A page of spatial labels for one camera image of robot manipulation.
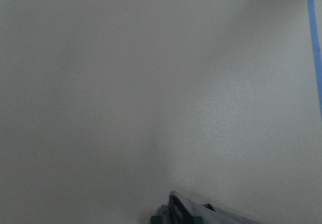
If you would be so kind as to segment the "dark brown t-shirt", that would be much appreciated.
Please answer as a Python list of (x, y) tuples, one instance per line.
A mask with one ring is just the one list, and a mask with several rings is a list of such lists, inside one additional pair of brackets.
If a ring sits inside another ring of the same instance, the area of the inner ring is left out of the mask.
[(198, 204), (182, 194), (172, 191), (167, 205), (162, 205), (150, 217), (150, 223), (258, 223), (256, 220), (234, 214), (214, 207), (213, 205)]

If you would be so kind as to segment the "brown paper table cover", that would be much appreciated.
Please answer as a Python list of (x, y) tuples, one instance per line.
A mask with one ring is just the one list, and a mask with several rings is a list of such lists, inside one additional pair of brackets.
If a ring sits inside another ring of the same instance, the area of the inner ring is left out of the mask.
[(321, 223), (306, 0), (1, 0), (1, 223), (148, 223), (177, 191)]

